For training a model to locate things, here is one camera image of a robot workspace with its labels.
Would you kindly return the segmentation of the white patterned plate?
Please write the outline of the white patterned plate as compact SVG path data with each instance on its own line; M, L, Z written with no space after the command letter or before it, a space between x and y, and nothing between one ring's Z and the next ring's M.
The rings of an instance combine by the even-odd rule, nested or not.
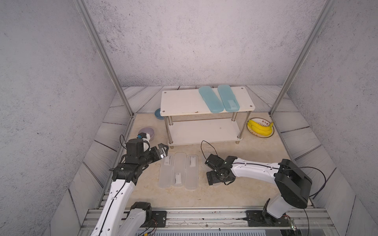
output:
M259 138L269 138L274 132L273 122L263 118L251 118L247 122L248 131Z

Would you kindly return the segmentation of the clear pencil case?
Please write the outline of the clear pencil case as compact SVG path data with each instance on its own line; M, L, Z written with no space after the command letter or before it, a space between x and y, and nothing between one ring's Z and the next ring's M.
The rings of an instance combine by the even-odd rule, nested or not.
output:
M196 190L199 185L198 180L199 180L198 156L194 154L187 155L185 188L187 190Z
M205 161L204 165L207 168L206 180L208 182L208 185L211 187L220 186L222 182L218 177L218 169L214 167L213 164L209 163L207 160Z
M173 183L174 157L167 156L160 161L158 186L169 188Z
M185 185L186 158L187 158L187 155L184 152L177 152L174 155L174 165L173 165L173 186L174 187L182 187Z

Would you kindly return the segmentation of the left aluminium frame post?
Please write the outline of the left aluminium frame post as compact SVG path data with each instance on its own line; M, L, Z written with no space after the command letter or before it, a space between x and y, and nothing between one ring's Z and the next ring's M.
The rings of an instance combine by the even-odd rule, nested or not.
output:
M82 191L86 196L79 199L84 203L88 203L89 209L96 209L101 206L104 194L110 187L111 172L109 169L114 167L121 157L122 148L119 137L120 135L129 134L134 113L101 42L86 2L74 1L74 3L90 35L90 39L94 43L95 51L114 85L116 90L114 100L121 103L120 106L108 108L94 141L83 160L84 170L90 174L88 177L89 182L85 184L87 188Z

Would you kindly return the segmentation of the blue ceramic bowl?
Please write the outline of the blue ceramic bowl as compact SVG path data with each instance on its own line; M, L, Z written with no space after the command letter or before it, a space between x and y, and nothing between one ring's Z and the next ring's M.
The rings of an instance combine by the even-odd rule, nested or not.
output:
M155 117L158 120L164 120L164 117L160 114L160 108L158 108L158 109L155 110Z

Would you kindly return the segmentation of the aluminium frame post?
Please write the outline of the aluminium frame post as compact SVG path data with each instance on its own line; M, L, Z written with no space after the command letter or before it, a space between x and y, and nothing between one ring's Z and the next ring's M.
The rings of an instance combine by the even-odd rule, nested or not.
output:
M336 1L325 2L270 113L271 118L275 122L274 127L277 129L289 158L312 179L312 194L324 188L329 175L332 174L335 167L320 140L302 114L299 111L291 112L288 106L284 105L284 96L293 87L293 82L297 79L301 67L309 56L318 36L321 34L335 3Z
M96 209L101 206L104 194L110 187L111 172L109 169L114 167L121 157L122 148L119 137L120 135L129 134L134 113L101 42L86 2L74 1L74 3L90 35L90 39L94 43L95 51L114 85L116 90L114 100L121 103L120 106L108 108L94 141L83 160L84 170L90 174L88 177L89 182L85 184L87 188L82 191L86 196L79 199L84 203L88 203L89 209Z

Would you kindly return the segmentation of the yellow banana bunch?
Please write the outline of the yellow banana bunch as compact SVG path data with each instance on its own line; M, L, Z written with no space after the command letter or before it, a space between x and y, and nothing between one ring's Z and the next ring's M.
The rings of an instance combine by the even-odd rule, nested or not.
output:
M262 126L253 120L249 120L247 125L253 132L258 135L267 137L273 133L273 124L270 124L269 126Z

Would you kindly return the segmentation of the right aluminium frame post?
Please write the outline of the right aluminium frame post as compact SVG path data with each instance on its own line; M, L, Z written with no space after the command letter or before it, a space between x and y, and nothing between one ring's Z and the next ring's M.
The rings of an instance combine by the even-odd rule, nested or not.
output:
M336 1L325 2L270 113L271 118L275 122L274 127L277 129L289 158L312 179L312 194L324 188L329 175L332 174L335 167L320 140L302 114L299 111L291 112L288 106L284 105L284 96L293 87L293 82L297 79L301 67L309 56L318 36L321 34L335 3Z

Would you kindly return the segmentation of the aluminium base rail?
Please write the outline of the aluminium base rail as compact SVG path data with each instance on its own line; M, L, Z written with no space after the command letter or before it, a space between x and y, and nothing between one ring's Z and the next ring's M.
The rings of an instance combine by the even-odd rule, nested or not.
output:
M278 190L271 187L239 190L237 187L220 185L206 186L196 190L177 188L141 188L135 190L120 223L127 218L129 209L135 202L150 202L153 211L166 211L167 228L226 229L245 228L243 220L248 210L261 210L269 198L274 198ZM305 210L292 208L287 215L299 229L327 229L344 236L348 219L341 216L335 206L329 209L309 207Z

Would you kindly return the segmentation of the plain teal pencil case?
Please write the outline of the plain teal pencil case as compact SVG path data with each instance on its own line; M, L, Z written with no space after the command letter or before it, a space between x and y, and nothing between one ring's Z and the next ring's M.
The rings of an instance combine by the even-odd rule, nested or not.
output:
M200 87L198 91L211 113L221 113L224 111L223 103L210 86Z

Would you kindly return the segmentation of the white two-tier shelf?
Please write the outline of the white two-tier shelf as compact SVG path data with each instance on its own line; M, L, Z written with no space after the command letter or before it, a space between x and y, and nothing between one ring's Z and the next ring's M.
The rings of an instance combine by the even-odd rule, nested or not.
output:
M249 116L255 105L246 87L232 87L239 110L231 118L218 118L228 114L224 110L212 113L199 89L168 90L161 95L160 115L164 117L170 146L209 143L236 142L242 140Z

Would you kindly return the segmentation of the teal pencil case with label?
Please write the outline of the teal pencil case with label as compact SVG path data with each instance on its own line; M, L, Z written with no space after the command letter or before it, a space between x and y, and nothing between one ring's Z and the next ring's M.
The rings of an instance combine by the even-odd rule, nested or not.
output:
M238 112L240 105L229 85L218 86L218 93L227 112Z

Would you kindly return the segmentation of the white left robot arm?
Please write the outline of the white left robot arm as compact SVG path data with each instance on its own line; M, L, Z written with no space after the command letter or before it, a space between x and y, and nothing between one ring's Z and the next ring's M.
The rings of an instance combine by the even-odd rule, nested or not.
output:
M134 236L141 227L154 224L152 208L148 202L132 205L124 223L121 222L126 204L134 191L137 181L151 163L167 157L169 147L162 143L157 147L144 149L147 141L131 143L120 163L112 169L112 183L109 197L94 227L92 236Z

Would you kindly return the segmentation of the lilac ceramic bowl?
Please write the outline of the lilac ceramic bowl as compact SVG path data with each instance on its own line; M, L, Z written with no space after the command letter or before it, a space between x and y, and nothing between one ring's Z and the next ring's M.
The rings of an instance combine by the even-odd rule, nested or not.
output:
M154 136L155 136L155 131L152 127L144 127L142 129L140 129L138 131L138 134L140 133L146 133L146 134L149 134L150 135L150 141L152 141L154 139Z

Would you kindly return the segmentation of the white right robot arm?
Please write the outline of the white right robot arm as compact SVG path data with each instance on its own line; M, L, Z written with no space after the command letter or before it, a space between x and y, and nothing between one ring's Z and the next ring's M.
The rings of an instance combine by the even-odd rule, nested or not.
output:
M279 163L261 163L236 156L222 159L210 154L205 165L211 169L207 172L209 185L229 185L237 177L275 184L279 193L273 199L267 200L263 210L271 218L279 219L292 208L307 208L312 180L289 159L283 159Z

